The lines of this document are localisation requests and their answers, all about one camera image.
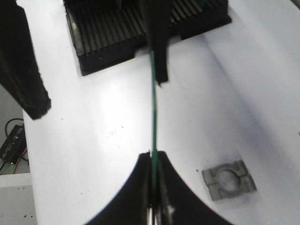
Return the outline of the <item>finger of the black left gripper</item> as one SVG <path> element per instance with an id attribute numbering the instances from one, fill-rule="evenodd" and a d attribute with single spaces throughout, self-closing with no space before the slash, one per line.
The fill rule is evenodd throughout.
<path id="1" fill-rule="evenodd" d="M 160 85 L 168 81 L 167 48 L 170 34 L 171 0 L 140 0 L 148 46 L 153 63 L 152 71 Z"/>
<path id="2" fill-rule="evenodd" d="M 42 118 L 51 108 L 27 17 L 15 0 L 0 2 L 0 83 L 32 120 Z"/>

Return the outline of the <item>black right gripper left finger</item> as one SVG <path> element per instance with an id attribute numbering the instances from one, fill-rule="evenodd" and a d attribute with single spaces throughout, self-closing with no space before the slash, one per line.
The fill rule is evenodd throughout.
<path id="1" fill-rule="evenodd" d="M 88 225 L 148 224 L 151 159 L 149 153 L 138 156 L 129 178 L 115 197 Z"/>

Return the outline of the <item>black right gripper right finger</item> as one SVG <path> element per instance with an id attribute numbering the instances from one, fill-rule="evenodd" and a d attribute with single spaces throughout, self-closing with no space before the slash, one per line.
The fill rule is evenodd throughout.
<path id="1" fill-rule="evenodd" d="M 156 220 L 159 225 L 229 225 L 188 187 L 164 151 L 157 153 Z"/>

